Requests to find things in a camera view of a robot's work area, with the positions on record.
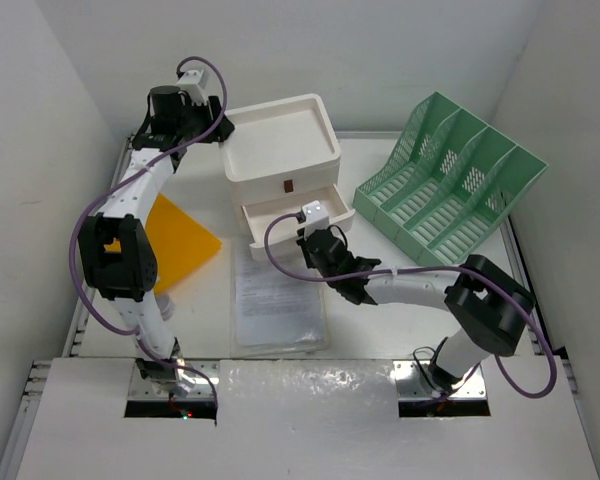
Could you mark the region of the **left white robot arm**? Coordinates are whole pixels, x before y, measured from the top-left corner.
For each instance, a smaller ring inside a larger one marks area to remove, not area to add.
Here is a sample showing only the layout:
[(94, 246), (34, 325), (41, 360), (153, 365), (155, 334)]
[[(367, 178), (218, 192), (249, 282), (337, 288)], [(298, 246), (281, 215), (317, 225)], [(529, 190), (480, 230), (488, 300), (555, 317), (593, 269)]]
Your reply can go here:
[(163, 386), (179, 381), (184, 363), (154, 293), (158, 261), (145, 227), (188, 145), (221, 143), (231, 135), (234, 126), (225, 109), (222, 97), (196, 102), (182, 87), (152, 88), (118, 189), (100, 208), (89, 209), (77, 233), (87, 285), (120, 315), (126, 335), (134, 339), (141, 376)]

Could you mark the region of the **green file organizer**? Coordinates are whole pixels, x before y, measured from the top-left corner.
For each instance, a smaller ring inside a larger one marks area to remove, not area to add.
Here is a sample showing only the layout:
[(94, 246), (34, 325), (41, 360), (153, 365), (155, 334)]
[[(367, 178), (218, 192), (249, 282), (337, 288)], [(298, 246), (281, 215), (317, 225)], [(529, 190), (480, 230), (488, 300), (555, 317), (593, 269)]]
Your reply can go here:
[(420, 266), (465, 260), (509, 216), (546, 162), (439, 92), (412, 111), (353, 207)]

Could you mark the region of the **yellow plastic folder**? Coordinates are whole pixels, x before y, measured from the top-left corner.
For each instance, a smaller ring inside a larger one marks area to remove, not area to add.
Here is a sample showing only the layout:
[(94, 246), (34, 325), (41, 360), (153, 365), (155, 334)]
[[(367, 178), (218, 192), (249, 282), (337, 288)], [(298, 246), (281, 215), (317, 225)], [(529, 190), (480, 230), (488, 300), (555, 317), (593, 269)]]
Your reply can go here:
[(222, 246), (219, 238), (162, 194), (156, 198), (145, 230), (157, 260), (156, 295), (191, 275)]

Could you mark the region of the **white drawer cabinet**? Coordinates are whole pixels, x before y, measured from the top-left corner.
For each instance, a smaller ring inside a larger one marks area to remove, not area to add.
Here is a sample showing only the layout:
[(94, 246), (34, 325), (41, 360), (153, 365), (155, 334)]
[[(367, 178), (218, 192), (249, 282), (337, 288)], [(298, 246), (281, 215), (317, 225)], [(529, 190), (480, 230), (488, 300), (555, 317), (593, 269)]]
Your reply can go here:
[(249, 207), (331, 194), (341, 148), (322, 98), (305, 94), (231, 109), (234, 130), (220, 155), (238, 221)]

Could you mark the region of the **clear document sleeve with papers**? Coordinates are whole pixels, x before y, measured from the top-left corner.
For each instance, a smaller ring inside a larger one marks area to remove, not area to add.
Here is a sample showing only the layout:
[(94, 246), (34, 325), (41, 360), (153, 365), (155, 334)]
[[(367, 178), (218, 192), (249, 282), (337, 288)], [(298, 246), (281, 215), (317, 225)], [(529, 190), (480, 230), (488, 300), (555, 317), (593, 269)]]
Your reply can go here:
[(324, 350), (329, 345), (321, 287), (281, 274), (252, 258), (247, 240), (231, 247), (231, 354), (266, 357)]

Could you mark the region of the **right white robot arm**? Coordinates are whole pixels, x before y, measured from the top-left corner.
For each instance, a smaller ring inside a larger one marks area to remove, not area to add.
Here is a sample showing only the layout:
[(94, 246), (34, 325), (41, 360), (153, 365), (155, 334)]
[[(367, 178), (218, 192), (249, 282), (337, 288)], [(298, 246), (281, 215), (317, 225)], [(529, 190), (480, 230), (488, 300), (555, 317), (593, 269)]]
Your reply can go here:
[(353, 255), (329, 229), (297, 241), (306, 266), (327, 278), (327, 285), (354, 305), (406, 304), (448, 311), (459, 330), (434, 350), (425, 380), (449, 395), (467, 371), (494, 355), (512, 356), (535, 296), (482, 255), (471, 254), (461, 272), (380, 274), (381, 261)]

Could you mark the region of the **white foam board cover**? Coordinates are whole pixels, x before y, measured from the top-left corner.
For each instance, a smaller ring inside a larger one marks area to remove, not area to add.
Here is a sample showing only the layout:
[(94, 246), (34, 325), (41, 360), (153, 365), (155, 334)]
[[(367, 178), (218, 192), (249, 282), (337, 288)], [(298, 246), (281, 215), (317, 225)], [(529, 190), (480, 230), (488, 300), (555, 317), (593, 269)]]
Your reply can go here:
[(593, 479), (571, 390), (540, 357), (487, 361), (486, 417), (403, 418), (389, 361), (224, 361), (216, 420), (128, 418), (133, 363), (55, 360), (22, 479)]

